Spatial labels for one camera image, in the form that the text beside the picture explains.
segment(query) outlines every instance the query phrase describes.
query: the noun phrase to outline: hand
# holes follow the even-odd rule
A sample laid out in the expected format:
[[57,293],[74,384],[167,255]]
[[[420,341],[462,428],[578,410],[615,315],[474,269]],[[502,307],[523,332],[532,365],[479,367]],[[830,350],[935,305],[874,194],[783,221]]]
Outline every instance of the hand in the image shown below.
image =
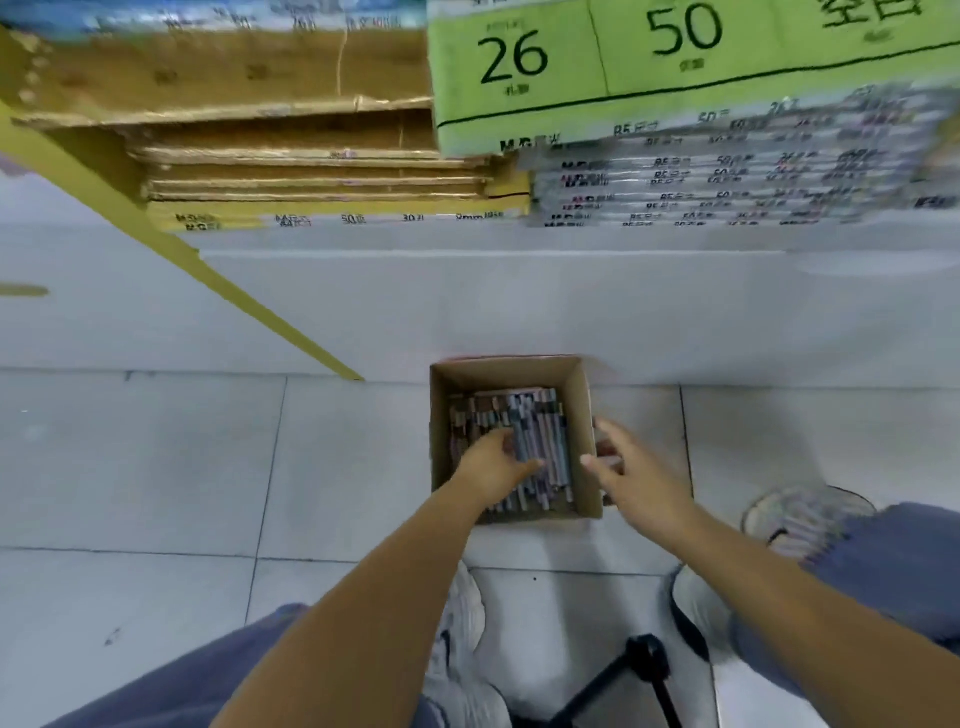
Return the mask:
[[[600,417],[594,418],[593,423],[610,438],[623,458],[623,474],[590,455],[583,455],[580,462],[597,477],[627,523],[651,541],[670,549],[699,512],[690,487],[667,470],[623,426]],[[603,451],[604,445],[598,444],[597,450]]]
[[484,508],[499,503],[544,465],[542,460],[517,462],[513,438],[514,431],[508,427],[481,437],[464,453],[449,484],[478,498]]

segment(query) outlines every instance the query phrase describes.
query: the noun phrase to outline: tiled floor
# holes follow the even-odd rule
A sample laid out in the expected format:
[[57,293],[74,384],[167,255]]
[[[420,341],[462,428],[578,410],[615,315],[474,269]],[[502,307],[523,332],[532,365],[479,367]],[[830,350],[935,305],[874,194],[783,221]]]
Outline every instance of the tiled floor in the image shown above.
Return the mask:
[[[424,387],[333,378],[0,372],[0,725],[38,728],[277,606],[320,598],[429,495]],[[732,522],[827,482],[960,509],[960,392],[597,388]],[[479,657],[531,714],[655,632],[688,728],[822,726],[749,670],[709,669],[663,609],[676,561],[601,522],[478,529]],[[662,725],[623,680],[584,726]]]

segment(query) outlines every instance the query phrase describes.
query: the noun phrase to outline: black tripod leg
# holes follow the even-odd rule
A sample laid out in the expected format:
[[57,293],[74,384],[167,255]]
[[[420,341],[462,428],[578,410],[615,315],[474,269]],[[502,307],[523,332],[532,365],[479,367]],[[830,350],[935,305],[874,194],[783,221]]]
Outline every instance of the black tripod leg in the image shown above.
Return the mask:
[[627,655],[620,655],[616,660],[604,667],[603,672],[590,680],[576,696],[566,704],[566,707],[553,716],[547,723],[547,728],[570,728],[573,718],[586,710],[590,703],[607,691],[607,688],[624,672],[630,669]]
[[663,710],[663,716],[666,718],[666,724],[669,728],[684,728],[680,723],[680,716],[677,715],[677,709],[673,707],[673,700],[670,699],[670,691],[666,686],[657,680],[652,683],[654,693],[660,703],[660,709]]

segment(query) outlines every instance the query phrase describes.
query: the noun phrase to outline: flattened cardboard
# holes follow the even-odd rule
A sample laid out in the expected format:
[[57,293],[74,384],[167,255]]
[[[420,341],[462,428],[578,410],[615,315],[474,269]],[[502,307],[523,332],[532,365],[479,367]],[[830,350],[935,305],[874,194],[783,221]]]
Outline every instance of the flattened cardboard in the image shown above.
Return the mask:
[[17,119],[39,129],[428,109],[422,30],[177,32],[42,43]]
[[430,467],[433,490],[453,476],[450,458],[450,395],[521,387],[553,387],[564,405],[574,502],[553,502],[555,510],[484,514],[481,523],[603,518],[598,484],[579,465],[596,455],[590,390],[579,356],[492,356],[442,361],[430,367]]
[[122,131],[130,155],[155,164],[460,169],[488,161],[441,159],[429,109],[161,124]]
[[473,170],[408,169],[376,167],[242,167],[187,164],[147,169],[143,196],[199,190],[250,190],[275,187],[419,187],[474,185],[481,188],[492,179],[489,167]]
[[329,202],[371,203],[384,200],[398,202],[435,201],[463,202],[483,200],[480,184],[445,184],[439,186],[352,187],[352,186],[300,186],[261,187],[249,189],[190,188],[176,191],[154,191],[150,200],[158,202],[195,200],[210,202]]

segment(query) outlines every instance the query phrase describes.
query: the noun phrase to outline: white wall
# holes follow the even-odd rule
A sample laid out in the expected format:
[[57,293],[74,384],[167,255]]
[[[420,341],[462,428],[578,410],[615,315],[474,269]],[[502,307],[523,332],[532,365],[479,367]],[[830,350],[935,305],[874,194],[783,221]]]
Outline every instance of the white wall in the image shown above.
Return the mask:
[[329,374],[36,176],[0,175],[0,367]]
[[370,380],[569,352],[593,381],[960,386],[960,257],[208,253]]
[[[960,386],[958,228],[320,226],[188,236],[212,267],[372,380],[433,361],[575,352],[595,381]],[[0,177],[0,367],[326,374],[37,178]],[[701,252],[677,252],[678,250]]]

